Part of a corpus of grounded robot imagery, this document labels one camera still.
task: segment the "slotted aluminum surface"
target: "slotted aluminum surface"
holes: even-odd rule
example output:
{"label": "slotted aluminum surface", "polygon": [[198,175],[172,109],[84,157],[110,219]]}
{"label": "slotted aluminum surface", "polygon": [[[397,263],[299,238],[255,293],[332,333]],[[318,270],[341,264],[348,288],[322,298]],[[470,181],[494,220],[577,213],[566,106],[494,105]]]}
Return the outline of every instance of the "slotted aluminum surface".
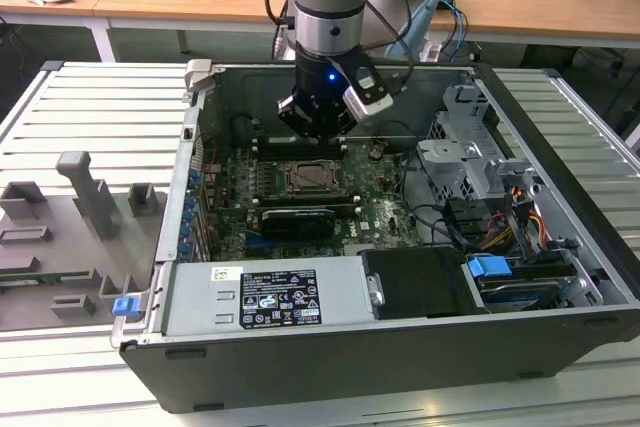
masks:
{"label": "slotted aluminum surface", "polygon": [[86,150],[91,174],[112,193],[133,182],[168,192],[184,111],[185,65],[66,63],[49,72],[0,143],[0,190],[35,181],[70,194],[60,153]]}
{"label": "slotted aluminum surface", "polygon": [[[498,71],[498,77],[640,258],[638,159],[564,81],[541,71]],[[526,157],[504,124],[498,131],[516,157]]]}

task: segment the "blue latch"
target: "blue latch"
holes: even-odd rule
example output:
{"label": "blue latch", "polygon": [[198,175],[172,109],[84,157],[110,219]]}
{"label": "blue latch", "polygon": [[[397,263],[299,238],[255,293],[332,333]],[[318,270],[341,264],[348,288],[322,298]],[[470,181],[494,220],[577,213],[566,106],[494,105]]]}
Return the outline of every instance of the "blue latch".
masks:
{"label": "blue latch", "polygon": [[140,315],[140,299],[137,297],[120,297],[113,303],[111,313],[114,317]]}
{"label": "blue latch", "polygon": [[498,275],[511,275],[509,262],[502,256],[482,255],[469,261],[469,269],[473,277],[492,277]]}

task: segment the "blue connector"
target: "blue connector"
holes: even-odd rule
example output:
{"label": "blue connector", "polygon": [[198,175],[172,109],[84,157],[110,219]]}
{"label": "blue connector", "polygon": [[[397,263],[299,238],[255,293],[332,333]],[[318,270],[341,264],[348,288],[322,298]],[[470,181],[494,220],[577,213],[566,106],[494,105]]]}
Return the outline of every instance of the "blue connector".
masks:
{"label": "blue connector", "polygon": [[469,270],[473,277],[494,277],[511,275],[509,262],[498,255],[479,255],[469,261]]}
{"label": "blue connector", "polygon": [[189,247],[189,244],[185,242],[180,242],[178,244],[178,252],[180,252],[181,254],[188,254],[190,250],[191,248]]}
{"label": "blue connector", "polygon": [[184,212],[182,212],[182,220],[184,220],[186,223],[189,223],[193,220],[193,212],[190,210],[185,210]]}
{"label": "blue connector", "polygon": [[111,313],[114,317],[140,315],[140,299],[137,297],[120,297],[113,303]]}

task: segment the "warning label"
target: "warning label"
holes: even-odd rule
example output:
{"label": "warning label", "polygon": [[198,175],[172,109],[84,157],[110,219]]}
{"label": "warning label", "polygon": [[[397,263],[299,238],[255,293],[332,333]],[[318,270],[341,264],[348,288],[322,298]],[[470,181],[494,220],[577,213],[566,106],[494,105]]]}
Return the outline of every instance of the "warning label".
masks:
{"label": "warning label", "polygon": [[245,329],[321,324],[316,271],[242,274],[240,307]]}

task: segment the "aluminum profile table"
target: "aluminum profile table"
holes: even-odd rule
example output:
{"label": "aluminum profile table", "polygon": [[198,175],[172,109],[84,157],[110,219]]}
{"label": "aluminum profile table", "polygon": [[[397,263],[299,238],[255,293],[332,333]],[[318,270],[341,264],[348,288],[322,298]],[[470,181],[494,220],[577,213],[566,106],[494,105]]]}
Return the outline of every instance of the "aluminum profile table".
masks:
{"label": "aluminum profile table", "polygon": [[[537,70],[498,76],[640,258],[640,159],[564,80]],[[507,127],[498,130],[514,155],[526,158]]]}
{"label": "aluminum profile table", "polygon": [[[31,172],[46,180],[54,164],[50,166],[42,159],[56,154],[53,145],[59,139],[64,142],[96,139],[98,149],[111,145],[110,149],[116,150],[108,152],[102,147],[96,156],[98,153],[112,156],[94,157],[102,157],[100,169],[111,177],[114,188],[119,176],[150,169],[160,172],[156,177],[157,188],[167,188],[173,163],[168,162],[168,157],[165,163],[158,156],[172,152],[171,142],[177,144],[180,121],[161,114],[174,113],[177,117],[184,110],[186,104],[181,103],[182,88],[177,82],[182,81],[183,70],[183,65],[172,64],[67,63],[57,73],[41,73],[0,129],[3,137],[0,137],[3,162],[0,173],[4,176],[0,178]],[[629,198],[634,193],[638,195],[633,190],[640,186],[634,174],[636,161],[627,158],[628,155],[622,156],[622,160],[615,157],[625,152],[622,141],[603,129],[591,109],[562,81],[549,79],[540,71],[504,70],[499,74],[516,97],[525,102],[527,111],[539,122],[561,157],[576,169],[583,185],[591,188],[594,200],[603,202],[600,205],[607,215],[620,210],[606,209],[627,201],[617,195],[600,198],[604,192],[624,192]],[[544,95],[534,96],[532,92]],[[158,138],[166,140],[166,146],[151,142]],[[566,143],[563,138],[572,142]],[[508,136],[507,140],[517,152],[515,140]],[[14,152],[15,145],[25,148],[28,145],[30,150]],[[136,160],[131,160],[128,167],[119,166],[127,157],[116,156],[118,153]],[[10,161],[14,154],[32,155],[31,163],[19,168]],[[149,159],[157,159],[155,165],[151,161],[145,163],[147,155]],[[590,173],[590,168],[580,165],[590,162],[626,164],[631,170],[624,165],[611,167],[616,174],[611,184],[612,177],[606,180],[611,171],[599,175],[599,170]],[[580,173],[581,168],[587,169],[586,177]],[[615,190],[613,185],[624,189]],[[60,182],[49,182],[43,187],[49,193],[66,193],[67,189]],[[638,204],[629,202],[625,210],[631,210],[628,207],[632,205]],[[160,409],[113,351],[108,339],[110,330],[107,325],[0,333],[2,425],[84,427],[126,422],[176,427],[578,427],[640,423],[640,339],[601,347],[550,379],[173,416]]]}

